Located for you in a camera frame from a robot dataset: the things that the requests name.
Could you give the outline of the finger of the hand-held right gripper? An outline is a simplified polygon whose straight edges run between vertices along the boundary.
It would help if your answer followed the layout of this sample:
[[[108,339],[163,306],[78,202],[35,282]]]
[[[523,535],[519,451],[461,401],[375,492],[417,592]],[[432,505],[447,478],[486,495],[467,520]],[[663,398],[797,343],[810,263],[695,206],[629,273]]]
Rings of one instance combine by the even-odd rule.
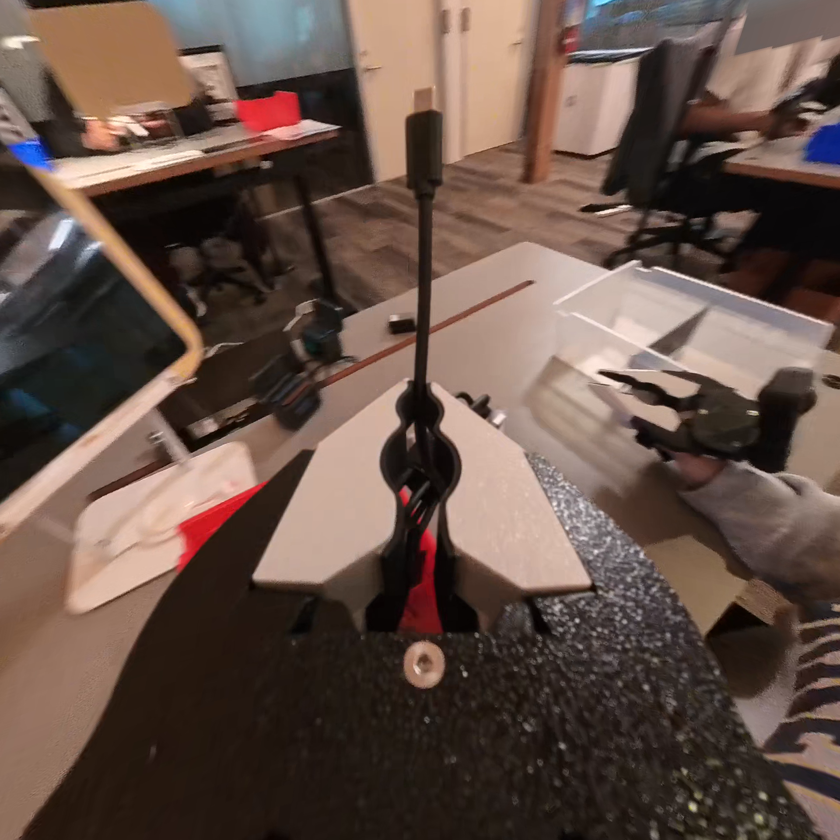
[[[600,369],[597,383],[643,404],[695,404],[708,396],[708,383],[686,371]]]
[[[697,446],[682,426],[668,430],[643,418],[631,420],[636,442],[645,449],[655,451],[663,460],[670,461],[676,456],[698,456]]]

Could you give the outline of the small black battery charger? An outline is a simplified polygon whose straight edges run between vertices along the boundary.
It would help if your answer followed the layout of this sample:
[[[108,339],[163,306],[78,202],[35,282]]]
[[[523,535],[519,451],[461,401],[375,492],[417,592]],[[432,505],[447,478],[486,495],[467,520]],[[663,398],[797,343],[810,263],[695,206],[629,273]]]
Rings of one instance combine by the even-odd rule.
[[[290,432],[297,432],[322,405],[320,390],[311,377],[284,360],[275,360],[257,372],[250,388],[258,405]]]

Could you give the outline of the long wooden office desk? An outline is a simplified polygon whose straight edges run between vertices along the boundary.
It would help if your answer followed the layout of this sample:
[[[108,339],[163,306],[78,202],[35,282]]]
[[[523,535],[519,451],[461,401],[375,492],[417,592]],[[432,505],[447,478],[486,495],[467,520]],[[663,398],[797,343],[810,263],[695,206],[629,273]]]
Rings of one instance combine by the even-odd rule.
[[[805,160],[805,147],[817,129],[838,123],[839,108],[813,121],[803,135],[764,141],[727,159],[722,170],[731,175],[747,176],[782,183],[839,189],[838,164]]]
[[[308,183],[311,148],[336,141],[341,132],[340,126],[311,119],[267,133],[231,125],[149,150],[58,159],[51,162],[45,174],[50,186],[57,184],[92,198],[170,182],[198,172],[232,168],[230,173],[214,178],[211,183],[181,189],[173,200],[177,207],[189,207],[214,194],[246,193],[275,180],[290,181],[320,274],[314,283],[315,294],[331,300],[349,315],[352,307],[341,301],[335,287]]]

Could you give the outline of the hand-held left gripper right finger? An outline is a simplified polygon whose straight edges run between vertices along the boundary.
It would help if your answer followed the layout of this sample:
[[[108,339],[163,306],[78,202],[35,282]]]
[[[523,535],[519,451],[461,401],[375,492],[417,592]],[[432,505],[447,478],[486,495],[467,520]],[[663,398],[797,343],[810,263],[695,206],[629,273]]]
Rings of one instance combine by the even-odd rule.
[[[441,385],[431,391],[460,463],[445,503],[455,594],[479,629],[528,597],[589,592],[592,579],[522,447]]]

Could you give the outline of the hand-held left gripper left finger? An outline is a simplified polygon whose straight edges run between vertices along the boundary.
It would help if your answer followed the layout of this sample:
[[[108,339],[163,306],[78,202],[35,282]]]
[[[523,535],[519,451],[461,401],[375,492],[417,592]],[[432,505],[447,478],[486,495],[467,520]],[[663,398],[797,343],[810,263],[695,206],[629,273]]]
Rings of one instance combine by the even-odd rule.
[[[403,512],[413,462],[397,407],[401,380],[325,437],[292,492],[255,571],[255,586],[344,606],[360,631],[385,592],[382,555]]]

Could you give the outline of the black office chair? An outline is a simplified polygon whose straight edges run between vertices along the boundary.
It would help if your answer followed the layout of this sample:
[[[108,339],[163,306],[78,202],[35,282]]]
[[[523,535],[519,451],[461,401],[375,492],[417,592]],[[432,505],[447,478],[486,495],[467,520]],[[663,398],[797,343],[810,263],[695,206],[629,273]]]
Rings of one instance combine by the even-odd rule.
[[[659,246],[668,246],[674,265],[685,247],[720,259],[731,255],[724,247],[731,235],[715,229],[718,210],[700,194],[703,178],[690,176],[692,158],[711,136],[680,138],[718,56],[717,31],[711,24],[689,38],[664,38],[639,60],[633,106],[601,193],[623,196],[640,217],[624,246],[605,257],[607,269]]]

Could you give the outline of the black framed printed sign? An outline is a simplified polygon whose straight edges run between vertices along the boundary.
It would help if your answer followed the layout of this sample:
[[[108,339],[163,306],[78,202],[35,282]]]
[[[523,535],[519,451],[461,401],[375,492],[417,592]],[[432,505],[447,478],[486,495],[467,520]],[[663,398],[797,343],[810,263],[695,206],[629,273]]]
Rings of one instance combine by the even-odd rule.
[[[181,63],[193,78],[199,99],[216,125],[238,122],[235,85],[227,54],[220,45],[182,49]]]

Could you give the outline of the large red plastic bin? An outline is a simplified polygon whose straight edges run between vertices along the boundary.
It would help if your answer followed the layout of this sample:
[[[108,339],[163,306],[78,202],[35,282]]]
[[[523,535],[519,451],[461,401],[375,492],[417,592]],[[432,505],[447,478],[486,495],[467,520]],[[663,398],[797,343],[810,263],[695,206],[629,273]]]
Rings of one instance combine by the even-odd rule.
[[[182,553],[176,565],[177,572],[181,573],[215,532],[253,496],[260,493],[267,483],[260,482],[182,521],[177,527],[183,541]],[[416,549],[413,585],[409,589],[398,625],[401,631],[420,634],[444,632],[434,582],[436,553],[437,541],[427,524],[421,531]]]

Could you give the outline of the wooden post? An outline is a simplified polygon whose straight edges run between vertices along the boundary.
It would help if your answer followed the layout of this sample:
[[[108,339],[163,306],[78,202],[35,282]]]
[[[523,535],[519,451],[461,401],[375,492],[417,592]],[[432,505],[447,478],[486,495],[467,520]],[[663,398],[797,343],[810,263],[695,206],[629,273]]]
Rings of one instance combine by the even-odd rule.
[[[528,95],[526,143],[521,174],[534,185],[549,176],[553,132],[565,63],[566,1],[541,1],[535,29]]]

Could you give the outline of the person's right forearm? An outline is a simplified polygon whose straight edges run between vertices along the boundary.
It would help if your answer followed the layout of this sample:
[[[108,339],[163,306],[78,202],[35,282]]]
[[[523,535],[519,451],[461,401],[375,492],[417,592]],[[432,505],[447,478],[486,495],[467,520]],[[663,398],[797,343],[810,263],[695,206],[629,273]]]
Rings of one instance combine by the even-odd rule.
[[[792,602],[839,597],[839,498],[814,481],[726,462],[708,485],[678,493],[719,531],[748,577]]]

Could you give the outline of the transparent plastic box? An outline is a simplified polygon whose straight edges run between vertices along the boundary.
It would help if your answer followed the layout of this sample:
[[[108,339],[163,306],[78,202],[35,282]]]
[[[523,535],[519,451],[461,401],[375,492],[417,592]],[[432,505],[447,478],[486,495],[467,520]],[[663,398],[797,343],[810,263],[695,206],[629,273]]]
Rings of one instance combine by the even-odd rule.
[[[834,326],[669,269],[630,262],[543,303],[549,359],[528,392],[545,427],[623,424],[602,401],[621,386],[601,374],[704,375],[756,398],[778,370],[838,372]]]

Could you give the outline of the white door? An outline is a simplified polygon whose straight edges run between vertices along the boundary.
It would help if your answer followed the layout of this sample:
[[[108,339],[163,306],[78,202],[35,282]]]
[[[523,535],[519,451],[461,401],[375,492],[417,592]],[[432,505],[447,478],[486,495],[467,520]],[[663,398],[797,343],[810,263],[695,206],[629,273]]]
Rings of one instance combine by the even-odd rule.
[[[445,99],[444,45],[454,2],[347,1],[353,68],[374,183],[406,173],[404,122],[416,91]]]
[[[454,163],[522,135],[534,2],[436,2],[444,160]]]

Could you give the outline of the person's right hand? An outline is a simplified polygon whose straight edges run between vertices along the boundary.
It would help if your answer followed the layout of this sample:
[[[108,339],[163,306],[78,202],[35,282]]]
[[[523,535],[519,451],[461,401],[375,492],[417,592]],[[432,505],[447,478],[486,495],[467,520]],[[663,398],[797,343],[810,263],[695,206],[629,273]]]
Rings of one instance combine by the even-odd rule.
[[[687,489],[698,489],[711,483],[726,467],[719,458],[674,453],[672,464]]]

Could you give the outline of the wood framed tablet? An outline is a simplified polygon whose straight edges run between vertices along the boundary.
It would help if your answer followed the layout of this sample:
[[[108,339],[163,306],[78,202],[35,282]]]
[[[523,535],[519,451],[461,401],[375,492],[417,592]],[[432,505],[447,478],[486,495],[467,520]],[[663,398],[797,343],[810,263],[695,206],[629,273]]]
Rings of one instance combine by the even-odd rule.
[[[14,160],[48,200],[2,250],[2,539],[204,353],[195,322],[98,208]]]

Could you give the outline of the white cabinet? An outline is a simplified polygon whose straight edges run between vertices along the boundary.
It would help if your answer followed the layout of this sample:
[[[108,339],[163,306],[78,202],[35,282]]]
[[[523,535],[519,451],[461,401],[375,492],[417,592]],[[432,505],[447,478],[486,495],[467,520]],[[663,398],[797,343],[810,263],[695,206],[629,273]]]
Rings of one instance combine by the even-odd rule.
[[[635,100],[640,49],[583,50],[564,72],[553,152],[591,159],[613,151]]]

